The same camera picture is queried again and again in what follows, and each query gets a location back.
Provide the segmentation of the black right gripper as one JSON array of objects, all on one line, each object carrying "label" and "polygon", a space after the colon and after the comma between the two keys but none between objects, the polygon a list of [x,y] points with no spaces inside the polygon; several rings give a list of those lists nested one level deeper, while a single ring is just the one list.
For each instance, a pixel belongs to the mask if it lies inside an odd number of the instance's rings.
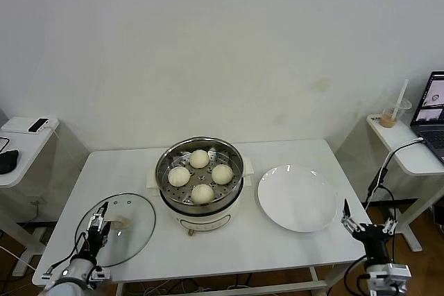
[{"label": "black right gripper", "polygon": [[341,223],[355,240],[364,245],[365,266],[384,265],[389,262],[386,243],[395,233],[396,219],[388,218],[382,225],[360,225],[352,218],[348,201],[345,199]]}]

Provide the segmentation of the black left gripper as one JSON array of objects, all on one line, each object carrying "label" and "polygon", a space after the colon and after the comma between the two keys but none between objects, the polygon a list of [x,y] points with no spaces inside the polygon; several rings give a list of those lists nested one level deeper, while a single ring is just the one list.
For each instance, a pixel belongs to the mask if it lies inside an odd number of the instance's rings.
[{"label": "black left gripper", "polygon": [[87,258],[95,259],[99,250],[106,244],[108,234],[110,233],[112,222],[107,221],[102,229],[104,216],[108,210],[108,202],[104,202],[96,213],[90,218],[87,229],[87,240],[85,241],[84,251]]}]

